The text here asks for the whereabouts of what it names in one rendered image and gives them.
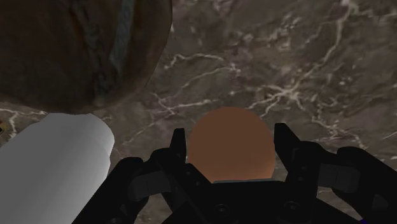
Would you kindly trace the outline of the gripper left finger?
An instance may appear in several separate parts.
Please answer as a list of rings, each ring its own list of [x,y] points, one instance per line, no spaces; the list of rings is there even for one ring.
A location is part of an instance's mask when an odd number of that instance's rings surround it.
[[[155,150],[147,161],[121,159],[72,224],[136,224],[156,194],[172,211],[162,224],[212,224],[203,193],[210,183],[185,159],[184,129],[175,129],[169,147]]]

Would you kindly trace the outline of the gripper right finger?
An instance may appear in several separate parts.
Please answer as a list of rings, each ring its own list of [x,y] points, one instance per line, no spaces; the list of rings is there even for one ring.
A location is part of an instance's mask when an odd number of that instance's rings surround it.
[[[299,140],[285,123],[275,124],[274,144],[288,172],[279,224],[397,224],[397,171],[375,156],[352,146],[326,151]],[[319,200],[319,187],[330,188],[362,220]]]

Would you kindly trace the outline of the orange-brown ball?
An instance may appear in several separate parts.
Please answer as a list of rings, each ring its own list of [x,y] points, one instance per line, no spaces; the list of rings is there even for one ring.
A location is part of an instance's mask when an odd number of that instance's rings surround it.
[[[192,128],[187,159],[212,183],[270,179],[275,169],[273,136],[248,109],[215,109]]]

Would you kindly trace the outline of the white cylinder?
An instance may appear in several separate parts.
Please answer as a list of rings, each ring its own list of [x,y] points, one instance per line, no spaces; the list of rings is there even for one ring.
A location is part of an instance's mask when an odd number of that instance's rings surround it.
[[[114,143],[92,114],[28,126],[0,147],[0,224],[71,224],[106,179]]]

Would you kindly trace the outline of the large brown round bowl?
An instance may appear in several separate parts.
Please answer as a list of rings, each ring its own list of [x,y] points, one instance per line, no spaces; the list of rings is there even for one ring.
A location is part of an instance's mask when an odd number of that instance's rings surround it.
[[[172,0],[0,0],[0,102],[85,114],[140,92]]]

